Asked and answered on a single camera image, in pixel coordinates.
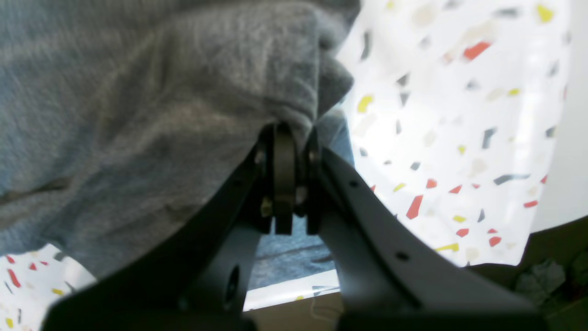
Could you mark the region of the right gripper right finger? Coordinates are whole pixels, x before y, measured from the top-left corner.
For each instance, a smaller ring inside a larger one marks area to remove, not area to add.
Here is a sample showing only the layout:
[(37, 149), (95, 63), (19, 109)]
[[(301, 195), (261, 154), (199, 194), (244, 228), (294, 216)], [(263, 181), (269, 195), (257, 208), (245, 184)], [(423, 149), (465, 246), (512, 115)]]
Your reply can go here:
[(546, 331), (526, 299), (457, 268), (413, 235), (355, 170), (322, 147), (305, 148), (307, 232), (336, 265), (344, 312), (337, 331)]

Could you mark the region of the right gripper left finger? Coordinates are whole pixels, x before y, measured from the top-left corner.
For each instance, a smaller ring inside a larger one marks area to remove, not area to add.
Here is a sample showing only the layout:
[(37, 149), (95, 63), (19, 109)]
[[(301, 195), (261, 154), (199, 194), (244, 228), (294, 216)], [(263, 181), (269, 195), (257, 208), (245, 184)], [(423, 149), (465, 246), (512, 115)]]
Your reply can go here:
[(291, 235), (297, 148), (263, 128), (246, 159), (195, 216), (136, 262), (53, 305), (45, 331), (255, 331), (243, 315), (258, 243)]

